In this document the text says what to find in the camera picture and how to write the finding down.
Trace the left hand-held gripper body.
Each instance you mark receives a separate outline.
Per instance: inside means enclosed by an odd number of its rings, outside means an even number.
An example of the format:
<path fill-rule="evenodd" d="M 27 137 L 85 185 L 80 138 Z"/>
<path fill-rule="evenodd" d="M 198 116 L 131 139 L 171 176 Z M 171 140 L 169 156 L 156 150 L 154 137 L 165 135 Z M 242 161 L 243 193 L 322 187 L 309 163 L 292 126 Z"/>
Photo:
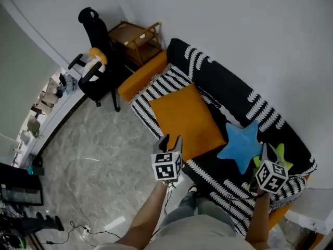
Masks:
<path fill-rule="evenodd" d="M 155 179 L 176 188 L 183 166 L 181 151 L 151 154 L 151 163 Z"/>

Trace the green star pillow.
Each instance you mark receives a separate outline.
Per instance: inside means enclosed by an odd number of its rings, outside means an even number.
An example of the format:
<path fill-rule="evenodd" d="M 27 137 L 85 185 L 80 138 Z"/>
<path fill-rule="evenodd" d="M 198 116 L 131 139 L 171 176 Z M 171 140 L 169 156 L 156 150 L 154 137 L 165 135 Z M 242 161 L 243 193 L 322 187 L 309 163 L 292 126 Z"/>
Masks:
<path fill-rule="evenodd" d="M 284 167 L 287 169 L 287 171 L 288 171 L 289 169 L 291 169 L 292 166 L 293 166 L 293 163 L 286 161 L 285 158 L 284 158 L 284 153 L 285 153 L 285 146 L 284 146 L 284 144 L 283 144 L 283 143 L 278 144 L 278 146 L 277 146 L 275 149 L 276 149 L 277 152 L 280 154 L 280 156 L 281 156 L 281 160 L 282 160 L 282 162 L 283 162 L 283 164 L 278 164 L 278 165 L 284 166 Z M 261 165 L 261 163 L 260 163 L 260 156 L 255 156 L 255 157 L 253 158 L 253 161 L 254 161 L 254 164 L 255 164 L 255 168 L 254 168 L 254 170 L 253 170 L 253 177 L 252 177 L 250 183 L 248 184 L 248 189 L 249 189 L 250 191 L 253 191 L 253 192 L 254 192 L 255 189 L 259 188 L 259 187 L 258 187 L 257 180 L 256 180 L 256 178 L 255 178 L 255 174 L 256 174 L 256 172 L 258 171 L 258 169 L 259 169 L 259 167 L 260 167 L 260 165 Z"/>

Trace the blue star pillow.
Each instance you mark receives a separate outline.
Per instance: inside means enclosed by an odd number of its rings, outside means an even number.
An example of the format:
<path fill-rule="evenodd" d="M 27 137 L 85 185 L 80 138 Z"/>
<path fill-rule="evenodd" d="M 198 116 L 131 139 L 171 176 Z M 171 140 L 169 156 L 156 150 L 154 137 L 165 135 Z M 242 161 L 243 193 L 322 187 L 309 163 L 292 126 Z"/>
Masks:
<path fill-rule="evenodd" d="M 259 123 L 254 121 L 245 128 L 226 124 L 228 143 L 217 154 L 219 159 L 233 159 L 240 174 L 244 174 L 253 157 L 259 156 L 263 146 L 258 142 Z"/>

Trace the orange square cushion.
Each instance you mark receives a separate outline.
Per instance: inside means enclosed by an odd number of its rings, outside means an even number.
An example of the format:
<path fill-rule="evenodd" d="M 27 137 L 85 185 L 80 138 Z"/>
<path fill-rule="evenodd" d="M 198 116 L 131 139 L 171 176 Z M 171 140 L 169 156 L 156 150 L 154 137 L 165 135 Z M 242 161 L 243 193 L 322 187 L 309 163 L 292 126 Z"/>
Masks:
<path fill-rule="evenodd" d="M 217 124 L 192 83 L 149 102 L 164 135 L 169 134 L 168 148 L 182 137 L 183 161 L 188 161 L 227 144 Z"/>

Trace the person's left forearm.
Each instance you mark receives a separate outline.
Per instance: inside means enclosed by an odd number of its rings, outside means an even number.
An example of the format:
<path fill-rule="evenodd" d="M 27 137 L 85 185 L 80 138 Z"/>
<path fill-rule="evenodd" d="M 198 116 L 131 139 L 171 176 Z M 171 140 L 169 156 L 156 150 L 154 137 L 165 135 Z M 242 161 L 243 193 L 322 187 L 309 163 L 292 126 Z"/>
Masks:
<path fill-rule="evenodd" d="M 161 215 L 167 189 L 164 183 L 157 182 L 152 193 L 133 218 L 128 231 L 116 241 L 116 244 L 131 246 L 137 250 L 143 250 L 149 244 Z"/>

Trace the person's right forearm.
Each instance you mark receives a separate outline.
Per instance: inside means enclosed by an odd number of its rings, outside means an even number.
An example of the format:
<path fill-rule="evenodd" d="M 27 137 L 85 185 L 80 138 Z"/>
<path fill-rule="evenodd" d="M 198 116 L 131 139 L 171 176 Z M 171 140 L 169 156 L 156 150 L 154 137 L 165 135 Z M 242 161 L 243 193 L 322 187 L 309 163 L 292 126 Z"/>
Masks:
<path fill-rule="evenodd" d="M 269 248 L 269 208 L 270 194 L 260 189 L 257 191 L 255 207 L 250 221 L 245 240 L 256 250 L 267 250 Z"/>

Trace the white box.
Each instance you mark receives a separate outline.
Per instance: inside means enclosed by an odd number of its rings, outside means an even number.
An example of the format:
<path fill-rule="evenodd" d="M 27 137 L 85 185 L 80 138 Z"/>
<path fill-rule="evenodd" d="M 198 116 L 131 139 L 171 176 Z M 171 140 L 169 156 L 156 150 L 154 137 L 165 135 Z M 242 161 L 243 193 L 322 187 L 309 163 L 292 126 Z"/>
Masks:
<path fill-rule="evenodd" d="M 29 143 L 29 140 L 31 138 L 30 132 L 27 130 L 22 130 L 19 134 L 20 140 L 27 145 Z"/>

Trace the person's left leg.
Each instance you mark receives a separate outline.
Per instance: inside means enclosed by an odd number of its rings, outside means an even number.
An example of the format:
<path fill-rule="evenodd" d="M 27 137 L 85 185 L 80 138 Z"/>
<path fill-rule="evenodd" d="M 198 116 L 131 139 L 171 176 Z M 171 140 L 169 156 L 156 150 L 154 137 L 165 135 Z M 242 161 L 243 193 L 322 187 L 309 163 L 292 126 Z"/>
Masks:
<path fill-rule="evenodd" d="M 160 229 L 167 225 L 187 217 L 192 217 L 196 210 L 197 192 L 189 191 L 180 201 L 178 207 L 170 212 L 162 221 Z"/>

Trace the person's leg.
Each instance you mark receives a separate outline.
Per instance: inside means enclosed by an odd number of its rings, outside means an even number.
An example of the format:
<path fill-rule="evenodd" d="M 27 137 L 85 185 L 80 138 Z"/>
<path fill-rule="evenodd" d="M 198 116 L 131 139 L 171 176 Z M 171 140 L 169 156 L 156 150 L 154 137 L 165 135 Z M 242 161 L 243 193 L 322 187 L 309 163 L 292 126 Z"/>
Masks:
<path fill-rule="evenodd" d="M 162 221 L 160 229 L 167 225 L 187 217 L 192 217 L 196 210 L 197 192 L 189 191 L 180 201 L 178 207 L 170 212 Z"/>
<path fill-rule="evenodd" d="M 196 199 L 197 209 L 199 215 L 207 215 L 216 220 L 223 222 L 231 227 L 231 229 L 236 232 L 234 222 L 228 213 L 222 210 L 214 202 L 208 200 L 205 197 L 200 197 Z"/>

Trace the person's right leg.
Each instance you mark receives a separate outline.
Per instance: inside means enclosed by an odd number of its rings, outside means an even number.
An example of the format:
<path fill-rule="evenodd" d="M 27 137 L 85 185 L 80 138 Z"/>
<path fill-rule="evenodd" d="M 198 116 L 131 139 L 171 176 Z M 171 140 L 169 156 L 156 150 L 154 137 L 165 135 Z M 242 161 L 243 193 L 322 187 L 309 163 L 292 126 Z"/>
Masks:
<path fill-rule="evenodd" d="M 199 215 L 207 215 L 216 220 L 223 222 L 231 227 L 231 229 L 236 232 L 234 222 L 228 213 L 222 210 L 214 202 L 208 200 L 205 197 L 200 197 L 196 199 L 197 209 Z"/>

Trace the person's grey shirt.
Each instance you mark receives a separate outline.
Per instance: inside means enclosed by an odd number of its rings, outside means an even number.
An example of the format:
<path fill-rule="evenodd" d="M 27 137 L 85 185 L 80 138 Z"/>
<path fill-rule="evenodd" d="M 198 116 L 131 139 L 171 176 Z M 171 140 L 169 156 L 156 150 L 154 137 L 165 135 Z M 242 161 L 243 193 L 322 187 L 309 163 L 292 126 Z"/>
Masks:
<path fill-rule="evenodd" d="M 255 250 L 233 229 L 208 215 L 174 221 L 157 234 L 143 250 Z"/>

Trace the grey cloth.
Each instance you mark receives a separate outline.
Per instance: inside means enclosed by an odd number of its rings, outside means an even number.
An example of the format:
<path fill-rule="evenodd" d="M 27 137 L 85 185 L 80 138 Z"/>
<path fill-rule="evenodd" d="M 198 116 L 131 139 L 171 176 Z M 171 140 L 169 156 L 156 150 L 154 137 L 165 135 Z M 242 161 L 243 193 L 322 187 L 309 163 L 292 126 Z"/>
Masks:
<path fill-rule="evenodd" d="M 70 93 L 76 91 L 77 87 L 78 87 L 78 81 L 77 79 L 75 79 L 73 76 L 71 76 L 70 74 L 66 73 L 64 76 L 64 80 L 65 80 L 65 92 L 67 95 L 69 95 Z"/>

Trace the wooden side shelf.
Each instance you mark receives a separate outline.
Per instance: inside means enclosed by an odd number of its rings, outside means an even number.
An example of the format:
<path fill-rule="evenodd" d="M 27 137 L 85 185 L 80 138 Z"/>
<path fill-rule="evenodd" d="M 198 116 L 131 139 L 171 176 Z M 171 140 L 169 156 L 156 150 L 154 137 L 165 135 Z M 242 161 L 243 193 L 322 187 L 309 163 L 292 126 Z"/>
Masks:
<path fill-rule="evenodd" d="M 111 44 L 124 57 L 141 67 L 162 52 L 158 29 L 158 21 L 144 28 L 139 25 L 121 21 L 108 32 Z"/>

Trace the grey-green bag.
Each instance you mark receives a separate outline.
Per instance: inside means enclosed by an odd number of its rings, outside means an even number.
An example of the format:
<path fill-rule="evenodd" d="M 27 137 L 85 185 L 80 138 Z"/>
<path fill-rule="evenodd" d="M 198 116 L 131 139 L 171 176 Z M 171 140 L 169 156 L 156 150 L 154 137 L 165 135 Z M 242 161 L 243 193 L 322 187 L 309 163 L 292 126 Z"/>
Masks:
<path fill-rule="evenodd" d="M 41 124 L 37 118 L 33 115 L 30 115 L 27 122 L 27 128 L 34 138 L 39 137 L 40 126 Z"/>

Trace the grey-green roller blind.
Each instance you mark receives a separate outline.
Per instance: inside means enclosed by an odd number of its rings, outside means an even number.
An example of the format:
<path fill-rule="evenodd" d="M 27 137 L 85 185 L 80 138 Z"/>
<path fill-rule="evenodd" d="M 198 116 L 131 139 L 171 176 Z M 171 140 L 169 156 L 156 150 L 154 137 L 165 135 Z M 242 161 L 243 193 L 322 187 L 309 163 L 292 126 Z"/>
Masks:
<path fill-rule="evenodd" d="M 0 134 L 16 139 L 30 107 L 58 69 L 0 4 Z"/>

